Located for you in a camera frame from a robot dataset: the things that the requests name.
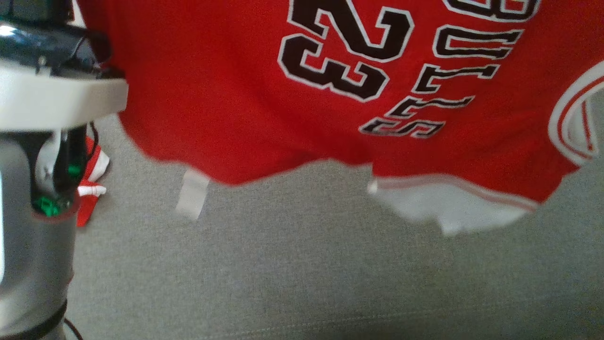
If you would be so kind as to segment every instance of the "armhole trim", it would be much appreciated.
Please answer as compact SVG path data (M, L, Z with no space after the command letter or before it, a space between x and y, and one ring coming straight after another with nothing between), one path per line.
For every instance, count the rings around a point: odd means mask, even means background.
M604 88L604 62L584 73L562 95L550 117L552 144L574 164L581 166L598 155L591 96Z

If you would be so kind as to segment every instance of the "white tag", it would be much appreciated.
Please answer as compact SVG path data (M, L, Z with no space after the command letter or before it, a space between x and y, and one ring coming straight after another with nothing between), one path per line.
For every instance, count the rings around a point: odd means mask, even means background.
M176 211L192 220L197 220L204 207L210 179L203 173L188 169L182 177L181 196Z

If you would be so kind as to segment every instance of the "jersey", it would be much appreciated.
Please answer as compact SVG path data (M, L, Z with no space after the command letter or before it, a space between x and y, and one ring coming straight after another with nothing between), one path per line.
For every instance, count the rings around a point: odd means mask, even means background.
M80 1L147 155L229 185L315 160L455 233L535 210L597 154L601 0Z

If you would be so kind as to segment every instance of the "black strap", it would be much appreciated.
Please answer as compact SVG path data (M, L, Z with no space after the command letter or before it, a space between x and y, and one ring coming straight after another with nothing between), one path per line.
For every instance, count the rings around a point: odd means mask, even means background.
M49 319L43 323L35 326L34 328L25 332L9 335L0 336L0 340L39 340L44 338L52 330L54 330L62 321L67 311L67 301L61 306L61 308Z

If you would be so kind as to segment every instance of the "red fabric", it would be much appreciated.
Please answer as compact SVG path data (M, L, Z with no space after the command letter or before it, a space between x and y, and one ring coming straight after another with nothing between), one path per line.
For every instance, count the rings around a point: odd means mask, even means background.
M97 186L98 184L82 180L80 186ZM97 205L98 197L95 195L84 195L81 197L80 210L77 212L77 226L83 227L88 223L90 217L92 216L92 212L94 211L94 207Z
M94 146L94 141L90 137L86 137L86 153L87 154L90 155L90 153L92 152L93 146ZM92 172L94 170L94 165L97 163L98 156L100 154L101 154L101 147L97 146L92 157L90 158L90 161L88 161L88 164L86 165L86 172L84 173L84 179L90 178L90 175L92 174Z
M528 22L454 13L446 2L352 1L372 42L384 34L374 26L382 6L413 17L402 57L385 63L348 53L327 16L320 20L329 28L325 39L288 23L291 1L80 0L80 6L90 28L108 32L113 63L126 72L130 93L123 125L156 159L183 161L236 185L332 158L373 163L379 176L452 174L544 201L577 169L550 142L548 120L565 90L604 59L604 2L541 1ZM525 2L504 1L509 8ZM432 51L435 32L445 24L524 32L505 59L445 59ZM354 69L363 62L388 74L387 87L362 103L286 77L277 60L283 38L295 33L323 44L321 56L309 56L307 64L321 68L329 57ZM444 70L501 66L490 80L435 79L437 93L414 94L424 64ZM361 80L352 70L350 77ZM430 139L358 131L407 96L476 97L463 109L415 110L422 119L446 121Z
M90 137L86 137L86 149L87 149L88 154L90 154L90 152L92 152L93 145L94 145L94 141ZM88 161L88 164L86 164L86 171L84 174L84 179L80 182L80 185L79 185L80 188L81 187L100 186L98 183L89 181L90 175L92 174L94 168L97 165L97 161L98 161L100 154L101 154L101 146L97 145L97 148L96 148L94 154L92 155L90 161ZM78 210L78 213L77 213L77 226L83 227L88 223L88 221L92 217L92 212L94 211L94 207L97 205L97 202L98 202L98 196L93 194L93 195L80 195L80 197L81 197L82 203L81 203L80 209Z

